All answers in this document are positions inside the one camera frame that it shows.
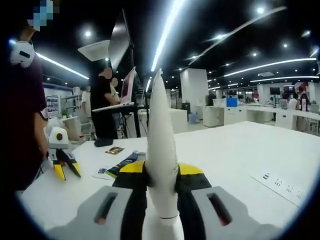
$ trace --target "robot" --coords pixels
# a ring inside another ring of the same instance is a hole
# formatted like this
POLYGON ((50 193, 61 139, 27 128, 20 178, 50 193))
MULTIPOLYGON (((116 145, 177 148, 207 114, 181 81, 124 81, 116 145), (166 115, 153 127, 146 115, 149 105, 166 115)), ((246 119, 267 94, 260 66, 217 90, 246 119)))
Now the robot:
POLYGON ((71 171, 80 178, 81 175, 78 163, 75 156, 68 150, 69 138, 67 131, 58 126, 52 127, 48 136, 48 143, 48 161, 50 162, 55 175, 59 179, 66 181, 67 179, 63 166, 67 164, 71 171))

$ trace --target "black ceiling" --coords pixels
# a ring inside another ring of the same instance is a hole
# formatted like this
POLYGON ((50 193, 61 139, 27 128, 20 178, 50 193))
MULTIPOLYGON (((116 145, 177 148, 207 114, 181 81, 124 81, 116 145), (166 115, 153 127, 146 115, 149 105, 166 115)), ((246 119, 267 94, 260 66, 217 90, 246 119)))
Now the black ceiling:
MULTIPOLYGON (((107 62, 90 62, 77 49, 109 39, 116 18, 121 8, 124 8, 134 44, 134 64, 140 78, 147 79, 153 74, 150 69, 173 0, 123 2, 60 0, 59 13, 55 13, 53 20, 49 20, 46 27, 34 34, 32 40, 35 50, 85 76, 94 76, 97 74, 97 67, 107 62), (92 30, 90 39, 84 37, 87 28, 92 30)), ((227 73, 254 66, 309 57, 312 49, 319 45, 317 14, 316 6, 309 0, 185 0, 157 67, 163 69, 163 78, 168 81, 168 88, 175 88, 180 84, 178 69, 186 67, 212 71, 211 74, 208 73, 208 79, 216 79, 210 83, 212 87, 218 86, 218 83, 225 86, 229 81, 248 83, 250 80, 259 79, 259 73, 268 71, 277 77, 315 75, 318 67, 313 61, 275 65, 223 77, 227 73), (259 6, 264 6, 267 10, 280 6, 288 9, 240 30, 188 66, 190 57, 199 55, 214 43, 206 40, 218 34, 229 33, 257 17, 259 6), (311 35, 302 37, 306 30, 310 30, 311 35), (283 47, 284 43, 288 44, 287 48, 283 47)), ((125 61, 126 59, 119 66, 119 79, 124 78, 130 70, 127 69, 125 61)), ((43 61, 43 72, 58 78, 50 78, 52 83, 64 85, 68 82, 70 87, 87 84, 84 78, 46 61, 43 61)))

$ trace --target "poster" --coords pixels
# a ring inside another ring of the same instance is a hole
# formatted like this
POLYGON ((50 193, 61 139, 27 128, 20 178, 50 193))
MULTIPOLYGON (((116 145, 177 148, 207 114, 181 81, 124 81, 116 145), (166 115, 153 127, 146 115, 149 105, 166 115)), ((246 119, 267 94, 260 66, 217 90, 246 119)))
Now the poster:
POLYGON ((48 112, 48 118, 60 117, 58 96, 46 97, 46 109, 48 112))

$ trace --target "gray gripper housing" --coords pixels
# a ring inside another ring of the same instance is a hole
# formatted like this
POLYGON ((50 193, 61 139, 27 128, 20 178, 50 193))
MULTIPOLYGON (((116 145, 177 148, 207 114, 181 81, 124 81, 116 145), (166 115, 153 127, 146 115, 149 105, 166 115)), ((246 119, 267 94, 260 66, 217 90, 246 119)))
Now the gray gripper housing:
POLYGON ((272 240, 277 239, 281 230, 271 224, 260 224, 251 218, 247 207, 221 187, 191 191, 199 208, 206 240, 272 240), (220 223, 210 199, 216 198, 229 217, 229 224, 220 223))
MULTIPOLYGON (((121 228, 132 189, 104 186, 84 201, 76 217, 64 226, 48 230, 56 240, 121 240, 121 228), (102 206, 114 201, 106 215, 104 225, 95 221, 102 206)), ((248 215, 247 207, 221 187, 191 191, 203 220, 206 240, 272 240, 281 232, 271 224, 260 224, 248 215), (217 197, 225 208, 230 223, 222 226, 210 199, 217 197)))
POLYGON ((123 217, 131 194, 132 189, 104 186, 79 206, 71 222, 46 233, 56 240, 120 240, 123 217), (97 224, 95 221, 103 214, 103 206, 111 199, 114 200, 110 203, 105 224, 97 224))

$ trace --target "white desk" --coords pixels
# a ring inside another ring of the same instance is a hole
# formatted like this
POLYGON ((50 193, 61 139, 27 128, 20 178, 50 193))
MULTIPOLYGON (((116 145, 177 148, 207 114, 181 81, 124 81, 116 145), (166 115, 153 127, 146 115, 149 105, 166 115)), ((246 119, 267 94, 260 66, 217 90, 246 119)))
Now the white desk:
POLYGON ((286 110, 281 108, 273 108, 259 105, 240 105, 238 107, 226 107, 226 106, 205 106, 203 114, 203 124, 207 122, 214 122, 207 127, 213 127, 217 125, 229 125, 235 123, 241 123, 244 121, 250 121, 255 123, 264 124, 267 118, 273 113, 276 114, 276 127, 287 128, 291 130, 296 129, 297 117, 304 117, 315 121, 320 121, 320 114, 313 112, 305 112, 300 110, 286 110), (219 121, 213 121, 212 119, 217 116, 221 116, 223 112, 224 120, 219 117, 219 121))
MULTIPOLYGON (((261 224, 283 228, 298 208, 252 179, 252 173, 281 173, 288 182, 308 192, 319 169, 320 138, 285 128, 242 122, 174 137, 178 160, 201 168, 213 187, 220 186, 242 201, 248 214, 261 224)), ((82 178, 65 168, 67 181, 62 182, 49 170, 23 193, 27 209, 45 230, 70 222, 84 200, 102 186, 112 185, 111 180, 93 178, 94 171, 119 163, 132 150, 146 151, 147 139, 115 140, 114 146, 125 150, 113 156, 105 153, 112 146, 96 148, 92 141, 85 142, 73 151, 82 178)), ((146 218, 144 229, 149 229, 157 219, 150 201, 146 218)))
MULTIPOLYGON (((173 133, 180 134, 185 133, 188 131, 188 118, 187 118, 187 111, 182 109, 169 109, 170 116, 171 116, 171 124, 173 128, 173 133)), ((126 119, 126 124, 128 127, 128 134, 130 134, 129 138, 135 138, 136 135, 136 127, 135 127, 135 119, 133 114, 126 119)), ((147 127, 147 112, 139 111, 139 127, 141 137, 146 137, 148 133, 147 127)))

